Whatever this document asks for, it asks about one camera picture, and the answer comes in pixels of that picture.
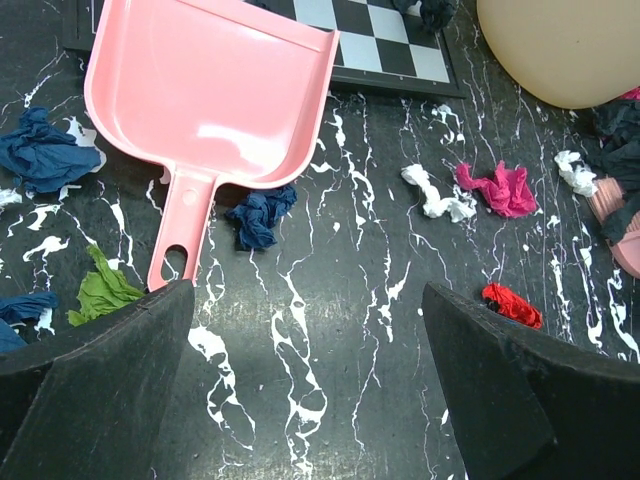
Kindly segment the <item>beige plastic bucket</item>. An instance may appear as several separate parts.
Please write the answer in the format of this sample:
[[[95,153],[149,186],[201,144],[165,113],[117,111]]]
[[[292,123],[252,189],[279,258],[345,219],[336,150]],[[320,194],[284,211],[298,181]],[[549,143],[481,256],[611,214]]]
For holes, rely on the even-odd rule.
[[[476,10],[499,64],[549,105],[594,107],[639,86],[637,1],[484,0]]]

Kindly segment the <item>red paper scrap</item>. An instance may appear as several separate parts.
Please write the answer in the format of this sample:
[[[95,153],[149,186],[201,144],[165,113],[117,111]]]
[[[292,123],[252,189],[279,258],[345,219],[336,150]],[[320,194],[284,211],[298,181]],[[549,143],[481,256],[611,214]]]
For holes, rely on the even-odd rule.
[[[540,311],[508,287],[490,283],[483,288],[481,295],[492,311],[536,330],[542,327]]]

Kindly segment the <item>white twisted paper scrap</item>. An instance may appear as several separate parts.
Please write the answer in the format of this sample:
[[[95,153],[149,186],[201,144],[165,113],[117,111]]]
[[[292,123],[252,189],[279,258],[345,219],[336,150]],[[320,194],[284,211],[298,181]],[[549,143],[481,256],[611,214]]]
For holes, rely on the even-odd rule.
[[[448,213],[452,223],[470,220],[476,215],[473,202],[464,202],[455,197],[442,197],[439,190],[431,183],[429,173],[417,163],[403,167],[402,179],[412,186],[417,186],[425,197],[422,209],[429,218],[440,218]]]

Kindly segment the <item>small white paper scrap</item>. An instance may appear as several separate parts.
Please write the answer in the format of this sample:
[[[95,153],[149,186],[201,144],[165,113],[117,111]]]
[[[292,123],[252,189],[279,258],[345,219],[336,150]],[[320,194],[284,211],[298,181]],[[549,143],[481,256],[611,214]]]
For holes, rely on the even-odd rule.
[[[573,192],[584,197],[592,197],[598,191],[595,183],[597,175],[582,160],[579,152],[564,150],[554,157],[560,177]]]

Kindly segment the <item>black white chessboard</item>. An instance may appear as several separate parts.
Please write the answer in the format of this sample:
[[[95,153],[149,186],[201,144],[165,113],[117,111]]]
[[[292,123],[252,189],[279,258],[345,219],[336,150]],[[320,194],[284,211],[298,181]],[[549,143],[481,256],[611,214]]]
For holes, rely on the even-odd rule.
[[[69,1],[63,43],[88,52],[92,108],[289,124],[342,84],[460,96],[444,38],[388,1]]]

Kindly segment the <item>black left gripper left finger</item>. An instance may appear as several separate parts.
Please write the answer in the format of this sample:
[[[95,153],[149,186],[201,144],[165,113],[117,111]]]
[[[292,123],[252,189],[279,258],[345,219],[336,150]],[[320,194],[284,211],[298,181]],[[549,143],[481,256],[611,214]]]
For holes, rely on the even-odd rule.
[[[194,313],[173,281],[1,355],[4,479],[148,479]]]

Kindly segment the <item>dark blue paper scrap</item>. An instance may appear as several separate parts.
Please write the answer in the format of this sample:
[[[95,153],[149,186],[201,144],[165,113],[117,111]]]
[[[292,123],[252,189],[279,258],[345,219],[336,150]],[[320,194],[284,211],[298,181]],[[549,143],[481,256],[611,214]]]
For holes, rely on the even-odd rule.
[[[265,250],[277,243],[273,229],[297,201],[291,185],[252,191],[226,218],[239,225],[237,241],[243,250]]]

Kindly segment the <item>magenta paper by bucket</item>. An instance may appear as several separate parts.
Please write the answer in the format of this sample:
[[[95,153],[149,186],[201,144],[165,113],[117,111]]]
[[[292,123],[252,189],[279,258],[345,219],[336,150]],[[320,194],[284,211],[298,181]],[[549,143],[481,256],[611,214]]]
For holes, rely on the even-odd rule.
[[[625,100],[640,100],[640,87],[636,87],[628,92],[626,92],[625,94],[620,96],[620,99],[625,99]]]

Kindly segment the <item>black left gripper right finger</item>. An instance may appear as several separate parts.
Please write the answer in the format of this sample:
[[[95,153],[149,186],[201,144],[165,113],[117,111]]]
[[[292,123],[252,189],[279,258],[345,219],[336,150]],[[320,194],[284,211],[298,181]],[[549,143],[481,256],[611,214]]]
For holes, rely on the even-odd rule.
[[[429,282],[423,318],[471,479],[636,479],[639,366]]]

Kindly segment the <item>blue paper scrap left edge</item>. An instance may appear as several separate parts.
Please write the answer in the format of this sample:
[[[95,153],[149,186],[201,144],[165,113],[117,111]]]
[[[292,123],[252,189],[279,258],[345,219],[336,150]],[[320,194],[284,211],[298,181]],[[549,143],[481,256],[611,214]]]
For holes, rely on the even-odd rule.
[[[4,298],[1,300],[1,352],[7,353],[23,348],[27,342],[13,326],[25,320],[35,320],[46,309],[59,305],[54,292],[39,292]]]

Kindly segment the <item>pink hand brush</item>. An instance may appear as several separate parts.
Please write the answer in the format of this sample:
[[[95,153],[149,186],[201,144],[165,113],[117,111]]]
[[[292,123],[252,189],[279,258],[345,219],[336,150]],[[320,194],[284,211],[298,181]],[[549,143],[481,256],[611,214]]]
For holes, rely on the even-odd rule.
[[[601,234],[620,267],[639,278],[639,190],[624,191],[611,177],[597,179],[587,198],[601,224]]]

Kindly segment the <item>magenta paper scrap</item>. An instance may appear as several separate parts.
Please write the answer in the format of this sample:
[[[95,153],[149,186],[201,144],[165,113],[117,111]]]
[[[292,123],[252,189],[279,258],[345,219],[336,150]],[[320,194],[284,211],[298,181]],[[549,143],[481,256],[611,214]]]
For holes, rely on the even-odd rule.
[[[537,210],[525,167],[508,169],[500,161],[492,178],[473,178],[470,165],[463,163],[456,167],[455,178],[462,189],[478,190],[492,211],[502,217],[521,218]]]

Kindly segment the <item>green paper scrap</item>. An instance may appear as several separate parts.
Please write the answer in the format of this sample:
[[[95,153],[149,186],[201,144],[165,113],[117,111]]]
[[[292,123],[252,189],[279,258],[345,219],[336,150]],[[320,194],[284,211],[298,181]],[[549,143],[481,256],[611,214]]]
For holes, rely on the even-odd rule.
[[[130,285],[120,270],[109,266],[98,246],[90,244],[87,253],[94,262],[95,270],[88,272],[81,281],[77,294],[80,310],[67,312],[67,320],[73,327],[111,314],[145,295]]]

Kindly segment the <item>pink plastic dustpan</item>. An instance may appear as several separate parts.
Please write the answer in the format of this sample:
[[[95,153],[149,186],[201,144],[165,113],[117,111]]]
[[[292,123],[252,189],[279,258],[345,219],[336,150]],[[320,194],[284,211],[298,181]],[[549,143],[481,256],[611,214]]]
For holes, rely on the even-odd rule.
[[[84,83],[96,130],[169,182],[147,285],[175,246],[194,280],[216,190],[294,181],[315,150],[337,31],[243,1],[108,1]]]

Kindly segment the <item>large blue paper scrap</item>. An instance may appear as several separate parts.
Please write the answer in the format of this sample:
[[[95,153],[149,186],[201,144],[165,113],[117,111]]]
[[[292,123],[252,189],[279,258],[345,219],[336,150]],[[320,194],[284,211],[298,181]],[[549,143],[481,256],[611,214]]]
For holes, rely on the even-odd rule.
[[[54,127],[44,107],[25,110],[18,128],[1,136],[1,166],[26,191],[56,192],[100,165],[99,152]]]

